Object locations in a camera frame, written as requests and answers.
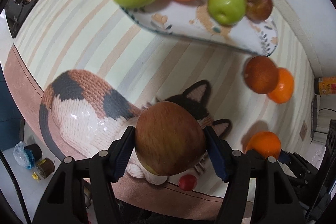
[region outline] calico cat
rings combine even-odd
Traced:
[[[214,121],[210,117],[206,109],[210,94],[209,82],[201,80],[166,101],[185,108],[202,128],[212,125],[217,135],[223,136],[231,129],[231,122],[227,119]],[[51,151],[62,160],[62,145],[48,125],[51,114],[62,141],[79,152],[82,158],[92,157],[100,150],[107,149],[114,140],[120,139],[127,126],[136,126],[140,113],[150,105],[152,103],[138,108],[97,75],[86,70],[69,70],[57,77],[44,92],[39,112],[41,133]],[[195,170],[200,175],[202,163]],[[149,173],[134,150],[126,171],[155,185],[167,180],[167,177]]]

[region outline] plate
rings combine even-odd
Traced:
[[[139,26],[159,34],[223,44],[262,56],[271,55],[278,44],[272,16],[260,23],[244,17],[236,25],[223,26],[210,17],[207,0],[156,0],[139,9],[122,10]]]

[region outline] cat tail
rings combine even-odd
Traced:
[[[54,96],[55,96],[55,92],[53,90],[52,85],[50,84],[44,91],[44,94],[41,100],[40,111],[39,111],[39,123],[40,123],[41,134],[42,134],[43,140],[46,143],[47,147],[59,160],[63,160],[65,156],[60,151],[60,149],[57,147],[55,142],[53,141],[53,138],[51,137],[51,133],[49,130],[49,125],[48,125],[49,110],[51,109]]]

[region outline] cat ear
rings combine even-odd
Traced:
[[[221,119],[212,122],[212,128],[219,138],[224,137],[231,131],[232,123],[228,119]]]
[[[206,106],[211,94],[211,86],[207,80],[201,80],[187,88],[182,95]]]

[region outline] yellow object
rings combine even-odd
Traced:
[[[39,176],[34,172],[32,175],[33,179],[40,180]]]
[[[37,165],[41,165],[41,164],[44,163],[44,162],[46,162],[46,159],[39,161],[39,162],[37,163]]]
[[[320,95],[336,94],[336,77],[319,78]]]

